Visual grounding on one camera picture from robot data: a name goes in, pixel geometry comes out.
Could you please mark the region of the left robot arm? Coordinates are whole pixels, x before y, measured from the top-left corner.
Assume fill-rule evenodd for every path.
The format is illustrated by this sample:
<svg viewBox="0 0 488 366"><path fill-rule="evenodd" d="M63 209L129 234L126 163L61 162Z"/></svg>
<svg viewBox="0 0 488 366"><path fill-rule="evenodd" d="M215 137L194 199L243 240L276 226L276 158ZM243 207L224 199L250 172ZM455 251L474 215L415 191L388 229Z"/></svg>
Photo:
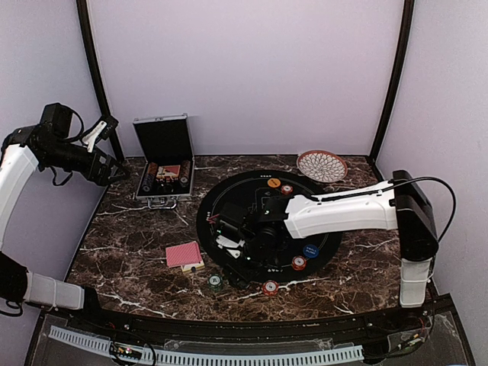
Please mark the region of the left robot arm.
<svg viewBox="0 0 488 366"><path fill-rule="evenodd" d="M99 149L100 140L110 138L118 122L102 117L88 130L70 136L71 122L78 113L60 103L44 107L38 124L10 133L1 147L1 231L8 222L24 186L35 171L62 169L69 175L80 173L87 181L108 186L128 177L129 172L114 157ZM1 255L1 297L12 309L10 316L22 314L21 305L78 310L77 318L91 332L102 332L107 314L99 310L95 290L33 273Z"/></svg>

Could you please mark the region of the red card deck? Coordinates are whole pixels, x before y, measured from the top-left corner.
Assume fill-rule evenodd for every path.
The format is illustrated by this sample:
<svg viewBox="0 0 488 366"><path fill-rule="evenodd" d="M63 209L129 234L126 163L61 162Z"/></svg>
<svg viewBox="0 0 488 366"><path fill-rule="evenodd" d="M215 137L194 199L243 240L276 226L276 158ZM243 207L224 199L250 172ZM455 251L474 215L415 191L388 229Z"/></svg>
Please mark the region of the red card deck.
<svg viewBox="0 0 488 366"><path fill-rule="evenodd" d="M202 260L199 245L195 241L167 247L165 249L165 257L169 268L193 265Z"/></svg>

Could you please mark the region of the green poker chip stack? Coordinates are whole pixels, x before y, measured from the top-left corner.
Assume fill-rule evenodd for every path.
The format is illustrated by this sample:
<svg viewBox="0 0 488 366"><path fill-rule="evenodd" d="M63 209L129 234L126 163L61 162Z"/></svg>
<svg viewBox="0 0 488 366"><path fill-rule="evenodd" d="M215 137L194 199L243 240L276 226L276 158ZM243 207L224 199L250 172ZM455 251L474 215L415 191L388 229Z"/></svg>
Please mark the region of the green poker chip stack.
<svg viewBox="0 0 488 366"><path fill-rule="evenodd" d="M207 284L212 291L218 292L223 288L223 279L218 274L212 274L207 279Z"/></svg>

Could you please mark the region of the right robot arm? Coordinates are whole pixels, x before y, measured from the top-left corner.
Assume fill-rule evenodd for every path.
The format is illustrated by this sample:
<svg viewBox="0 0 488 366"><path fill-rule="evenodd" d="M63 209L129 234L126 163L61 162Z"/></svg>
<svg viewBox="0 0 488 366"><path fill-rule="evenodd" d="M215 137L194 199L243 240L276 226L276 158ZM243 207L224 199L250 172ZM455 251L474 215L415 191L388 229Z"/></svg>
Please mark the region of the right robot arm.
<svg viewBox="0 0 488 366"><path fill-rule="evenodd" d="M276 178L268 186L278 195L250 210L226 202L207 221L215 240L224 249L241 250L250 262L267 263L265 250L276 249L286 239L307 239L353 230L397 230L400 240L400 305L389 315L397 331L409 328L419 317L435 256L443 237L435 228L432 205L404 170L375 185L331 194L300 193Z"/></svg>

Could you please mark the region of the orange big blind button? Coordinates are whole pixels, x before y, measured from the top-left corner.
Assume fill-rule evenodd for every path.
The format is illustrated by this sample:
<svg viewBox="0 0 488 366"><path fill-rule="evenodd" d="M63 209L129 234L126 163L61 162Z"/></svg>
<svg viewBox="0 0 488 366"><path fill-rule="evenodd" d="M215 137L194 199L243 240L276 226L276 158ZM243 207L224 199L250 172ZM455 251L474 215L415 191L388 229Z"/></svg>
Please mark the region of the orange big blind button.
<svg viewBox="0 0 488 366"><path fill-rule="evenodd" d="M267 184L270 188L279 188L281 186L281 180L278 178L270 178L267 180Z"/></svg>

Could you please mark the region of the red triangular all-in marker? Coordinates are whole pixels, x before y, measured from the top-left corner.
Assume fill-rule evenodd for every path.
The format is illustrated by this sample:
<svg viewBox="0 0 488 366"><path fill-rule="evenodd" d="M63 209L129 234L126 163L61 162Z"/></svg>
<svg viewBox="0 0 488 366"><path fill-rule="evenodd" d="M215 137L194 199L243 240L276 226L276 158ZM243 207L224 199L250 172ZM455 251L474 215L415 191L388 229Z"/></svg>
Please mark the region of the red triangular all-in marker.
<svg viewBox="0 0 488 366"><path fill-rule="evenodd" d="M218 220L219 220L219 214L215 214L207 218L207 222L211 225L216 224Z"/></svg>

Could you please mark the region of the blue small blind button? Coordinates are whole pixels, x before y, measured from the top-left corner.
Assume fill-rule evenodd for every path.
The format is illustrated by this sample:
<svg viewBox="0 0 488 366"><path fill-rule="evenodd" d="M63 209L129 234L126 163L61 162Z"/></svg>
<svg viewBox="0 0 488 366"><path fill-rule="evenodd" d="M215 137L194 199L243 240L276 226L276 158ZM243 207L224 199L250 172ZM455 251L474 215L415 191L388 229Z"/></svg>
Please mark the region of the blue small blind button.
<svg viewBox="0 0 488 366"><path fill-rule="evenodd" d="M319 255L319 248L312 244L303 247L303 255L307 258L316 258Z"/></svg>

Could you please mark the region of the red chips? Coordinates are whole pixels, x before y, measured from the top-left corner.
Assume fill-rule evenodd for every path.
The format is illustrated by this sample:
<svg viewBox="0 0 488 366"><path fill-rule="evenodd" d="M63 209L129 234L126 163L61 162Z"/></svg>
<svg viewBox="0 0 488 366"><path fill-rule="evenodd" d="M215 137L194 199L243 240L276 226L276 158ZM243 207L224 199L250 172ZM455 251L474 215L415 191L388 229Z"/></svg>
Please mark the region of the red chips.
<svg viewBox="0 0 488 366"><path fill-rule="evenodd" d="M307 260L303 256L297 255L293 257L291 265L295 271L302 271L307 266Z"/></svg>
<svg viewBox="0 0 488 366"><path fill-rule="evenodd" d="M281 193L282 194L291 194L293 192L293 186L292 185L282 185L281 186Z"/></svg>

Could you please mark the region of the red-gold 5 chip stack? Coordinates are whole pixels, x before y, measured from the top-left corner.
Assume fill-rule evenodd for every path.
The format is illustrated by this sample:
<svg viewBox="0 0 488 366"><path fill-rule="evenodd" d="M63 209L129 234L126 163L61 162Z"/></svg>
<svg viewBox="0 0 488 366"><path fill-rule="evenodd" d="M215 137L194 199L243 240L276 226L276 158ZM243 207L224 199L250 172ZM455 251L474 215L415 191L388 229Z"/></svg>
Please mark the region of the red-gold 5 chip stack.
<svg viewBox="0 0 488 366"><path fill-rule="evenodd" d="M262 284L262 293L266 296L274 296L278 290L279 284L276 281L268 280Z"/></svg>

